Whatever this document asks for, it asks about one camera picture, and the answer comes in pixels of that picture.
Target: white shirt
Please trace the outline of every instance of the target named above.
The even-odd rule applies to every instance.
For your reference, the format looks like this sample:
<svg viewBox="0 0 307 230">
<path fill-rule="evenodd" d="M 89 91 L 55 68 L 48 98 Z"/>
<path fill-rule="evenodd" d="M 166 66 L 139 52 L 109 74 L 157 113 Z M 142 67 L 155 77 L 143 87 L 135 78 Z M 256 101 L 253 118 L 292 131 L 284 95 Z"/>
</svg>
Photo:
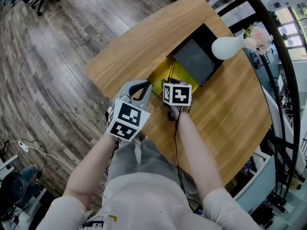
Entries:
<svg viewBox="0 0 307 230">
<path fill-rule="evenodd" d="M 134 173 L 111 180 L 102 207 L 84 221 L 86 209 L 76 198 L 54 200 L 38 230 L 259 230 L 223 188 L 208 194 L 204 217 L 193 214 L 177 183 L 158 174 Z"/>
</svg>

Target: black cable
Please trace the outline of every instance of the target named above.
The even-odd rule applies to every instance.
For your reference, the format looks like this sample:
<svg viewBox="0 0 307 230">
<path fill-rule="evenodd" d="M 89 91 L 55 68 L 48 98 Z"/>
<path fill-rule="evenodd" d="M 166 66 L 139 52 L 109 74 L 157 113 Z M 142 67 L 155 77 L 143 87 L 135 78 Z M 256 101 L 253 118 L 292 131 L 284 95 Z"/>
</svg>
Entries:
<svg viewBox="0 0 307 230">
<path fill-rule="evenodd" d="M 27 204 L 28 204 L 28 205 L 27 205 L 25 208 L 23 208 L 22 211 L 20 211 L 19 214 L 18 214 L 17 216 L 13 217 L 13 219 L 14 219 L 13 222 L 15 223 L 15 227 L 13 228 L 13 230 L 16 228 L 16 226 L 18 226 L 20 214 L 23 213 L 26 209 L 28 209 L 28 208 L 30 207 L 29 202 L 27 202 Z"/>
<path fill-rule="evenodd" d="M 10 143 L 10 142 L 9 142 L 8 140 L 4 143 L 3 148 L 0 150 L 0 156 L 3 156 L 4 151 L 5 151 L 5 148 L 6 148 L 6 146 L 7 146 L 9 143 Z"/>
<path fill-rule="evenodd" d="M 198 204 L 198 206 L 200 207 L 200 208 L 202 208 L 202 205 L 199 203 L 199 202 L 197 202 L 197 201 L 195 201 L 195 200 L 193 200 L 193 199 L 190 199 L 190 198 L 188 198 L 188 200 L 189 201 L 192 201 L 192 202 L 194 202 L 194 203 L 196 203 L 196 204 Z"/>
<path fill-rule="evenodd" d="M 41 145 L 39 146 L 39 150 L 41 151 L 41 152 L 43 152 L 43 153 L 45 153 L 45 160 L 44 160 L 44 164 L 43 164 L 43 167 L 38 171 L 38 173 L 36 174 L 36 176 L 35 176 L 35 179 L 30 183 L 30 184 L 33 184 L 35 181 L 36 181 L 36 179 L 39 179 L 41 176 L 42 176 L 42 173 L 43 173 L 43 169 L 45 168 L 45 166 L 46 166 L 46 164 L 47 164 L 47 154 L 48 154 L 48 152 L 47 152 L 47 148 L 46 148 L 46 146 L 45 146 L 45 144 L 41 141 L 41 140 L 38 140 L 38 139 L 35 139 L 35 140 L 32 140 L 32 141 L 29 141 L 29 140 L 27 140 L 26 138 L 23 138 L 23 139 L 21 139 L 20 140 L 20 142 L 22 142 L 23 140 L 25 140 L 25 141 L 27 141 L 27 142 L 29 142 L 29 143 L 33 143 L 33 142 L 39 142 L 39 143 L 41 143 Z"/>
<path fill-rule="evenodd" d="M 177 173 L 178 173 L 178 178 L 180 180 L 180 184 L 181 184 L 181 189 L 182 191 L 184 192 L 184 194 L 186 195 L 186 190 L 183 186 L 183 183 L 182 183 L 182 179 L 181 179 L 181 175 L 180 175 L 180 172 L 179 172 L 179 163 L 178 163 L 178 147 L 177 147 L 177 141 L 176 141 L 176 136 L 177 136 L 177 130 L 178 130 L 178 122 L 179 122 L 179 118 L 180 118 L 180 114 L 181 114 L 181 111 L 182 111 L 182 107 L 180 107 L 179 109 L 179 114 L 178 114 L 178 118 L 177 120 L 175 121 L 175 132 L 174 132 L 174 135 L 173 135 L 173 138 L 174 138 L 174 141 L 175 141 L 175 147 L 176 147 L 176 168 L 177 168 Z"/>
<path fill-rule="evenodd" d="M 115 149 L 113 150 L 112 155 L 111 155 L 111 158 L 109 159 L 109 163 L 108 163 L 108 165 L 106 166 L 106 175 L 107 175 L 107 176 L 108 176 L 108 169 L 109 169 L 110 164 L 111 164 L 111 162 L 112 162 L 112 159 L 113 159 L 113 157 L 114 157 L 115 151 L 116 151 L 117 149 L 119 149 L 119 144 L 120 144 L 120 141 L 118 140 L 118 138 L 116 138 Z"/>
<path fill-rule="evenodd" d="M 10 209 L 11 209 L 11 208 L 9 208 L 9 209 L 7 210 L 7 212 L 5 213 L 5 215 L 6 215 L 6 214 L 8 214 L 8 215 L 9 215 L 9 214 L 14 214 L 14 211 L 15 211 L 15 209 L 17 208 L 17 206 L 16 206 L 16 205 L 13 205 L 12 208 L 13 208 L 12 211 L 10 212 Z M 12 219 L 14 219 L 14 216 L 10 216 L 8 219 L 6 219 L 6 221 L 7 221 L 7 220 L 12 220 Z"/>
</svg>

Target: white vase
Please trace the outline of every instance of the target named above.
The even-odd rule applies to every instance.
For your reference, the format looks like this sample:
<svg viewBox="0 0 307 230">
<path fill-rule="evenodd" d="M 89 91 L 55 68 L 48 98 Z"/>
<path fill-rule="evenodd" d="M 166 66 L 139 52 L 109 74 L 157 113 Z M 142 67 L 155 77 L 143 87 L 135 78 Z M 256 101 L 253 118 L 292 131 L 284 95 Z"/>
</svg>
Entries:
<svg viewBox="0 0 307 230">
<path fill-rule="evenodd" d="M 220 37 L 216 39 L 212 44 L 212 52 L 218 59 L 230 59 L 240 49 L 245 47 L 243 33 L 236 37 Z"/>
</svg>

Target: wire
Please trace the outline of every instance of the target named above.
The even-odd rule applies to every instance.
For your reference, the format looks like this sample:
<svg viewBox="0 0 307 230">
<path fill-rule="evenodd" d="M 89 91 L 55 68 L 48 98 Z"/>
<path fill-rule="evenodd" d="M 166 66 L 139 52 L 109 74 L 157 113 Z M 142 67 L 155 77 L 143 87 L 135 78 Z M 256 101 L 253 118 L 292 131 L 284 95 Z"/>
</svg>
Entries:
<svg viewBox="0 0 307 230">
<path fill-rule="evenodd" d="M 39 173 L 41 173 L 42 170 L 44 169 L 44 167 L 45 167 L 45 165 L 46 165 L 46 163 L 47 163 L 47 157 L 48 157 L 48 156 L 50 156 L 50 157 L 52 157 L 52 158 L 54 158 L 54 159 L 60 161 L 61 163 L 65 164 L 67 167 L 69 167 L 69 168 L 72 169 L 73 171 L 75 170 L 74 168 L 72 168 L 71 166 L 69 166 L 67 163 L 65 163 L 65 162 L 63 162 L 62 160 L 58 159 L 57 157 L 55 157 L 55 156 L 49 154 L 49 153 L 47 152 L 46 146 L 44 145 L 44 143 L 43 143 L 42 141 L 40 141 L 40 140 L 38 140 L 38 139 L 29 141 L 29 140 L 23 138 L 23 139 L 20 140 L 20 142 L 22 142 L 23 140 L 25 140 L 25 141 L 27 141 L 27 142 L 29 142 L 29 143 L 33 143 L 33 142 L 35 142 L 35 141 L 41 143 L 41 145 L 39 146 L 38 149 L 35 148 L 35 147 L 27 146 L 28 148 L 37 150 L 37 151 L 39 151 L 39 152 L 45 154 L 45 156 L 46 156 L 46 157 L 45 157 L 45 162 L 44 162 L 43 168 L 37 173 L 37 175 L 38 175 Z M 8 145 L 8 144 L 10 144 L 10 143 L 12 143 L 12 142 L 19 142 L 19 141 L 18 141 L 18 140 L 13 140 L 13 141 L 10 141 L 9 143 L 7 143 L 6 145 Z M 118 147 L 119 147 L 119 142 L 118 142 L 118 140 L 117 140 L 116 142 L 117 142 L 117 143 L 116 143 L 117 146 L 116 146 L 115 150 L 118 149 Z"/>
<path fill-rule="evenodd" d="M 13 222 L 15 223 L 15 227 L 13 228 L 13 230 L 18 226 L 20 214 L 23 213 L 26 209 L 28 209 L 28 208 L 30 207 L 29 202 L 27 202 L 27 204 L 28 204 L 28 205 L 27 205 L 25 208 L 23 208 L 22 211 L 20 211 L 19 214 L 18 214 L 17 216 L 13 217 L 13 219 L 14 219 Z"/>
<path fill-rule="evenodd" d="M 19 217 L 21 213 L 23 213 L 26 209 L 28 209 L 28 208 L 30 207 L 29 202 L 27 202 L 27 204 L 28 204 L 28 205 L 27 205 L 25 208 L 23 208 L 21 212 L 19 212 L 19 214 L 18 214 L 17 217 Z"/>
<path fill-rule="evenodd" d="M 115 151 L 116 151 L 117 149 L 119 149 L 120 141 L 118 140 L 118 138 L 116 138 L 116 142 L 115 142 L 115 143 L 116 143 L 115 149 L 113 150 L 112 155 L 111 155 L 111 158 L 109 159 L 108 165 L 106 166 L 106 175 L 107 175 L 107 176 L 108 176 L 108 169 L 109 169 L 110 164 L 111 164 L 111 162 L 112 162 L 112 159 L 113 159 L 113 157 L 114 157 Z"/>
<path fill-rule="evenodd" d="M 30 146 L 28 146 L 28 148 L 35 149 L 35 150 L 37 150 L 37 151 L 39 151 L 39 152 L 45 154 L 46 157 L 47 157 L 47 156 L 50 156 L 50 157 L 56 159 L 57 161 L 60 161 L 61 163 L 65 164 L 67 167 L 71 168 L 72 170 L 74 170 L 74 168 L 70 167 L 67 163 L 63 162 L 62 160 L 58 159 L 57 157 L 55 157 L 55 156 L 53 156 L 53 155 L 51 155 L 51 154 L 49 154 L 49 153 L 45 153 L 45 152 L 41 151 L 40 149 L 37 149 L 37 148 L 34 148 L 34 147 L 30 147 Z"/>
<path fill-rule="evenodd" d="M 10 141 L 7 145 L 9 145 L 10 143 L 12 143 L 12 142 L 19 142 L 18 140 L 12 140 L 12 141 Z"/>
<path fill-rule="evenodd" d="M 41 143 L 41 145 L 39 146 L 39 150 L 40 150 L 41 152 L 44 152 L 45 154 L 48 154 L 47 148 L 46 148 L 45 144 L 44 144 L 41 140 L 35 139 L 35 140 L 32 140 L 32 141 L 29 141 L 29 140 L 27 140 L 26 138 L 22 138 L 22 139 L 20 140 L 20 143 L 22 143 L 23 140 L 26 140 L 26 141 L 29 142 L 29 143 L 33 143 L 33 142 L 39 142 L 39 143 Z M 42 171 L 43 171 L 43 169 L 44 169 L 44 167 L 45 167 L 46 164 L 47 164 L 47 156 L 45 157 L 45 161 L 44 161 L 44 165 L 43 165 L 42 169 L 37 173 L 36 178 L 34 179 L 34 181 L 37 179 L 38 175 L 39 175 L 40 173 L 42 173 Z"/>
<path fill-rule="evenodd" d="M 184 186 L 183 186 L 182 179 L 181 179 L 181 175 L 180 175 L 180 172 L 179 172 L 178 147 L 177 147 L 177 141 L 176 141 L 177 130 L 178 130 L 178 122 L 179 122 L 179 118 L 180 118 L 181 111 L 182 111 L 182 107 L 180 107 L 180 109 L 179 109 L 179 114 L 178 114 L 178 118 L 177 118 L 177 120 L 175 121 L 175 132 L 174 132 L 173 138 L 174 138 L 175 147 L 176 147 L 176 168 L 177 168 L 177 174 L 178 174 L 178 178 L 179 178 L 179 180 L 180 180 L 180 184 L 181 184 L 182 191 L 183 191 L 184 194 L 186 195 L 186 190 L 185 190 L 185 188 L 184 188 Z M 194 212 L 194 209 L 192 208 L 192 206 L 190 205 L 189 202 L 188 202 L 188 204 L 189 204 L 191 210 Z"/>
<path fill-rule="evenodd" d="M 188 200 L 189 200 L 189 201 L 192 201 L 192 202 L 194 202 L 194 203 L 196 203 L 196 204 L 198 204 L 198 206 L 202 208 L 202 205 L 201 205 L 199 202 L 195 201 L 194 199 L 188 198 Z"/>
<path fill-rule="evenodd" d="M 11 15 L 11 13 L 13 13 L 13 12 L 15 11 L 15 9 L 16 9 L 20 4 L 21 4 L 21 2 L 18 3 L 18 4 L 15 6 L 15 8 L 5 17 L 5 19 L 3 19 L 3 20 L 0 22 L 0 24 L 2 24 L 3 22 L 5 22 L 5 20 Z"/>
</svg>

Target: gray shorts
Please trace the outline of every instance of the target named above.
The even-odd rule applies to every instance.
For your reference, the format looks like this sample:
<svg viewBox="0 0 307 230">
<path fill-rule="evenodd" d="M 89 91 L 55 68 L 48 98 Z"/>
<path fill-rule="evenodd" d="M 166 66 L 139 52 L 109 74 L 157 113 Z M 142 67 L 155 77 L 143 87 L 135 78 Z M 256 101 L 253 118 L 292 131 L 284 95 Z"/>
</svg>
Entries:
<svg viewBox="0 0 307 230">
<path fill-rule="evenodd" d="M 146 172 L 162 175 L 180 186 L 177 173 L 150 140 L 143 140 L 140 147 L 141 164 L 138 164 L 135 155 L 135 142 L 122 141 L 120 143 L 110 164 L 106 184 L 121 175 Z"/>
</svg>

